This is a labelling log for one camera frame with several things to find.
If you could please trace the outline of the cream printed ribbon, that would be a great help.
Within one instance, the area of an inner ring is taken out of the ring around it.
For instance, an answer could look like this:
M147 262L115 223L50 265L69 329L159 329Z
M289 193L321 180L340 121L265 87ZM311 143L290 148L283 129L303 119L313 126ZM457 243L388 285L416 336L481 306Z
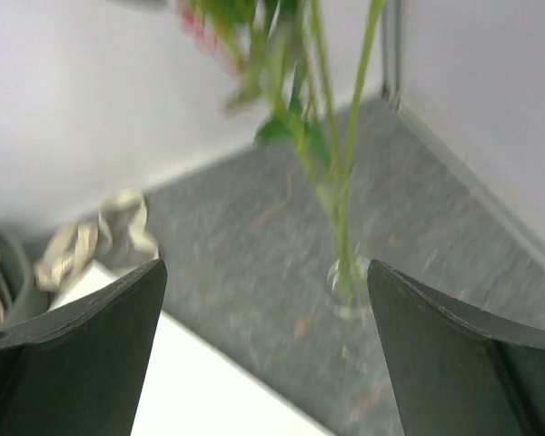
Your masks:
M101 204L96 220L70 222L54 232L34 266L38 288L61 292L77 280L91 262L112 251L115 238L107 215L128 212L133 213L126 222L128 242L147 262L158 259L158 242L146 230L148 208L144 193L124 190Z

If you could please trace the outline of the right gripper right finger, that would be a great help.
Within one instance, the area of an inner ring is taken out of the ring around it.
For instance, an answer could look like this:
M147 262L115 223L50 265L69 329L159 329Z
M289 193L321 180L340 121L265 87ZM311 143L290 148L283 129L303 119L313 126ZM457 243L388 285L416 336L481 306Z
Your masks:
M382 261L367 286L407 435L545 435L545 331Z

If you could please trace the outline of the light pink rose stem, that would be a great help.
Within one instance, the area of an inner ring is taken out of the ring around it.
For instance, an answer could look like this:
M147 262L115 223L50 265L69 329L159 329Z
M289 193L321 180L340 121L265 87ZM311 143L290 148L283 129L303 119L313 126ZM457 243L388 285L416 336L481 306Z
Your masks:
M338 132L337 118L333 105L331 71L326 54L326 43L322 25L322 10L318 0L308 2L310 9L310 21L312 37L315 45L316 59L319 66L320 87L324 99L324 110L330 126L332 144L332 179L336 188L337 205L337 236L339 255L339 281L345 286L346 281L351 278L350 255L347 240L347 224L345 223L346 212L342 203L342 156L340 136Z

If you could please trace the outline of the white wrapping paper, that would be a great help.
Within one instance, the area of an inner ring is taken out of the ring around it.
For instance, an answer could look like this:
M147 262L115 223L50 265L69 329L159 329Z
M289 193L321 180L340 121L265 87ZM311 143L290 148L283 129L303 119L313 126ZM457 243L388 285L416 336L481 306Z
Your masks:
M115 282L93 265L51 310ZM161 310L128 435L324 435L325 426Z

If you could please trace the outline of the small pink rose stem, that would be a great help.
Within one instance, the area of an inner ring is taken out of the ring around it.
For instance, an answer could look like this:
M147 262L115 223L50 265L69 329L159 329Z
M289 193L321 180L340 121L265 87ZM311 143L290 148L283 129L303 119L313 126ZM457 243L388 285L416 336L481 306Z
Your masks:
M181 1L178 11L193 35L223 57L239 79L227 111L264 103L269 115L255 133L257 144L292 140L305 173L337 237L330 126L324 110L312 37L309 1ZM340 137L342 203L349 254L349 193L357 118Z

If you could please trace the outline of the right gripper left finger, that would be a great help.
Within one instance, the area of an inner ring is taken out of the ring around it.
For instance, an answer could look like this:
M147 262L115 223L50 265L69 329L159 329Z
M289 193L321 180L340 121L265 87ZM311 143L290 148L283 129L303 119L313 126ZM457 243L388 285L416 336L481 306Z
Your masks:
M164 301L154 260L0 331L0 435L128 435Z

